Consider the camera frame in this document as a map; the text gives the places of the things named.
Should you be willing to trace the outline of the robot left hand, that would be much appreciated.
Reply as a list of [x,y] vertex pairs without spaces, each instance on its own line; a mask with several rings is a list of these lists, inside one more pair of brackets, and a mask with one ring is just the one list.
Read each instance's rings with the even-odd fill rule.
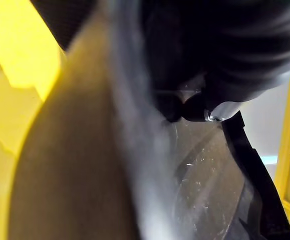
[[220,122],[290,76],[290,0],[35,0],[60,47],[104,32],[122,122]]

